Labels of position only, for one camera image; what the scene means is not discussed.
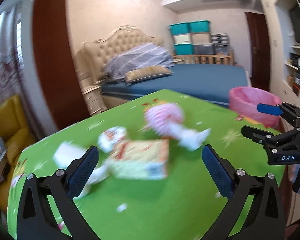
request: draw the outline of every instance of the tufted headboard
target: tufted headboard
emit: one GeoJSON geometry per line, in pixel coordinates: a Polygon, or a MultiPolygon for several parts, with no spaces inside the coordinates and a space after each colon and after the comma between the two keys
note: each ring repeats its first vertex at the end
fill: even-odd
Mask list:
{"type": "Polygon", "coordinates": [[[160,36],[147,36],[134,26],[124,25],[112,31],[106,39],[82,43],[81,52],[89,66],[93,82],[96,84],[103,79],[104,67],[112,57],[147,42],[163,45],[160,36]]]}

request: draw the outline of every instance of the blue bed sheet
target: blue bed sheet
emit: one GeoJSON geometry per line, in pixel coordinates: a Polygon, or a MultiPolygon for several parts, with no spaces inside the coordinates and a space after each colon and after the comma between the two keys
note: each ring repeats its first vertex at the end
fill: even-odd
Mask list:
{"type": "Polygon", "coordinates": [[[102,94],[133,100],[144,95],[170,89],[218,105],[229,105],[229,90],[247,86],[243,67],[216,64],[176,64],[170,68],[173,75],[126,85],[106,83],[102,94]]]}

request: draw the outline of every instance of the wooden railing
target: wooden railing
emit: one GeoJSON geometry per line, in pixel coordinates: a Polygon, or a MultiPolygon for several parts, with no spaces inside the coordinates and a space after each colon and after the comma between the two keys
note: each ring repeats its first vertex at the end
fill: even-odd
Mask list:
{"type": "Polygon", "coordinates": [[[179,62],[176,63],[197,63],[197,64],[223,64],[223,65],[233,65],[233,53],[230,55],[176,55],[173,58],[179,62]]]}

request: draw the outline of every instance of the silver bolt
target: silver bolt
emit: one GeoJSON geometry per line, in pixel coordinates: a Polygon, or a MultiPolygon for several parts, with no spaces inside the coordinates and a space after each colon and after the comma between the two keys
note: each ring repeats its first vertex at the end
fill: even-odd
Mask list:
{"type": "Polygon", "coordinates": [[[62,176],[64,173],[65,173],[64,170],[57,170],[57,171],[56,171],[56,175],[57,175],[58,177],[62,176]]]}
{"type": "Polygon", "coordinates": [[[239,170],[237,170],[237,174],[239,176],[244,176],[246,174],[246,172],[244,170],[239,169],[239,170]]]}
{"type": "Polygon", "coordinates": [[[274,175],[272,173],[268,173],[268,178],[269,179],[274,179],[274,175]]]}
{"type": "Polygon", "coordinates": [[[30,173],[28,176],[27,176],[27,179],[32,179],[33,178],[33,173],[30,173]]]}

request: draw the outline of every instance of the black tv screen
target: black tv screen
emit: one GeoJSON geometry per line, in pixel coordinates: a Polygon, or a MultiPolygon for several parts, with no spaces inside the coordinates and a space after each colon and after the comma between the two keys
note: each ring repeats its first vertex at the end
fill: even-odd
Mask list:
{"type": "Polygon", "coordinates": [[[295,33],[296,42],[300,43],[300,7],[297,5],[290,11],[290,17],[295,33]]]}

